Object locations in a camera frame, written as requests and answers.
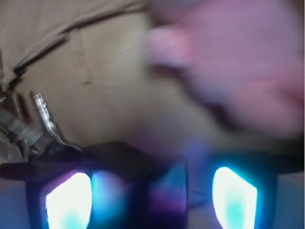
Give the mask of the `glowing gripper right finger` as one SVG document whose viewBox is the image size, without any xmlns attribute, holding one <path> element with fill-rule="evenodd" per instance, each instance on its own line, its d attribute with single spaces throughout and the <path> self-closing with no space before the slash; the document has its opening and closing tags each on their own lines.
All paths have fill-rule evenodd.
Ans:
<svg viewBox="0 0 305 229">
<path fill-rule="evenodd" d="M 219 167 L 213 174 L 213 209 L 223 229 L 270 229 L 275 199 L 276 179 L 264 172 Z"/>
</svg>

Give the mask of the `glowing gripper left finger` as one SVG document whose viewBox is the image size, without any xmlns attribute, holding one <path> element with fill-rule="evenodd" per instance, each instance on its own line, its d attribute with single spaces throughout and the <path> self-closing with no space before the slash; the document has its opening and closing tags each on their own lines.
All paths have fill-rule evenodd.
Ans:
<svg viewBox="0 0 305 229">
<path fill-rule="evenodd" d="M 91 177 L 72 170 L 26 186 L 32 229 L 86 229 L 92 213 Z"/>
</svg>

